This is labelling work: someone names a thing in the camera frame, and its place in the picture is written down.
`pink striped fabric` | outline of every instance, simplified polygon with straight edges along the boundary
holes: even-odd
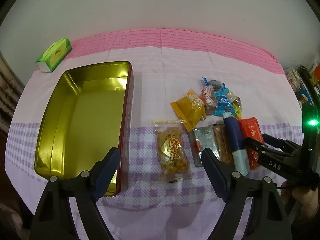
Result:
[[[111,49],[153,46],[212,52],[259,66],[275,74],[284,74],[280,63],[264,49],[215,34],[190,30],[143,29],[109,32],[73,41],[71,45],[73,49],[65,59]]]

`purple checkered fabric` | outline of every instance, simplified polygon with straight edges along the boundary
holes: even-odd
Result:
[[[303,142],[301,126],[288,123],[260,126],[262,133],[276,138]],[[29,176],[35,177],[34,158],[39,123],[12,123],[6,148],[6,160],[16,165]],[[116,206],[128,209],[153,207],[185,207],[217,199],[204,168],[196,168],[193,163],[190,143],[186,134],[182,135],[183,146],[190,162],[193,176],[176,183],[158,180],[159,161],[157,158],[156,136],[152,127],[130,129],[129,189],[115,198],[101,198],[98,205]],[[252,171],[250,178],[263,176],[275,179],[275,174],[260,167]]]

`blue bottle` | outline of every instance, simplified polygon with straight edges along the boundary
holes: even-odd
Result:
[[[250,172],[250,166],[239,122],[231,113],[223,114],[223,122],[229,137],[236,171],[246,176]]]

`tissue box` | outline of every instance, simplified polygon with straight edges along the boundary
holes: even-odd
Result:
[[[68,38],[53,43],[36,61],[42,72],[52,72],[71,51],[72,47]]]

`red snack package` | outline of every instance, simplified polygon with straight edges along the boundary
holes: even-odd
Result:
[[[258,121],[255,117],[238,119],[238,121],[244,138],[250,137],[261,143],[264,143]],[[260,166],[260,164],[258,164],[258,153],[248,147],[246,149],[248,153],[250,169],[254,170]]]

